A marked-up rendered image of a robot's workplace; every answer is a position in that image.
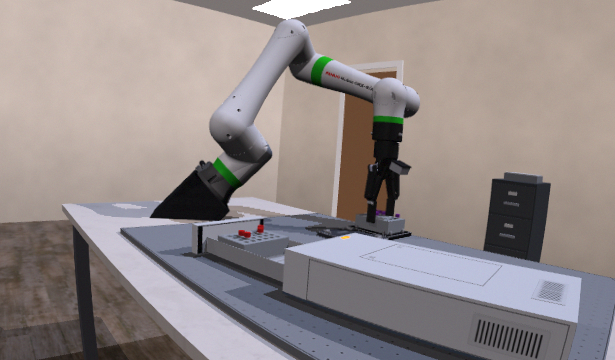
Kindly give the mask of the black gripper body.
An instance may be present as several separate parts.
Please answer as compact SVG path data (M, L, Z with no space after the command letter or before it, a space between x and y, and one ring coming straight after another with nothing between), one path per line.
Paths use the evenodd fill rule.
M393 142L374 142L374 158L376 158L375 164L378 163L378 176L382 176L385 166L388 165L388 159L398 159L399 143Z

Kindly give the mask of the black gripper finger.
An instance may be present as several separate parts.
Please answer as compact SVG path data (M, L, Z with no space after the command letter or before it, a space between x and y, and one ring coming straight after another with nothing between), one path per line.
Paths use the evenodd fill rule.
M368 176L365 188L364 198L367 198L367 219L366 222L375 223L376 217L376 207L377 207L377 197L382 184L382 181L385 179L386 173L388 172L389 166L385 166L382 176L378 176L378 163L373 165L368 165ZM373 172L373 173L372 173ZM373 196L374 195L374 196Z
M386 215L394 217L395 202L399 197L400 175L392 170L390 170L390 175L391 177L385 177L387 196L388 196L387 203L386 203Z

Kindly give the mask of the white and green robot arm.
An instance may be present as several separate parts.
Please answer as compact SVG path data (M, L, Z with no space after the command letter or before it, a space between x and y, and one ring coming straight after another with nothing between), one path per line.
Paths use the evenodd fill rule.
M254 120L288 66L300 81L373 103L372 140L402 142L403 119L415 115L420 107L420 98L411 87L317 54L302 22L282 21L249 72L210 118L210 134L224 152L213 164L201 160L195 169L225 205L272 158L272 150Z

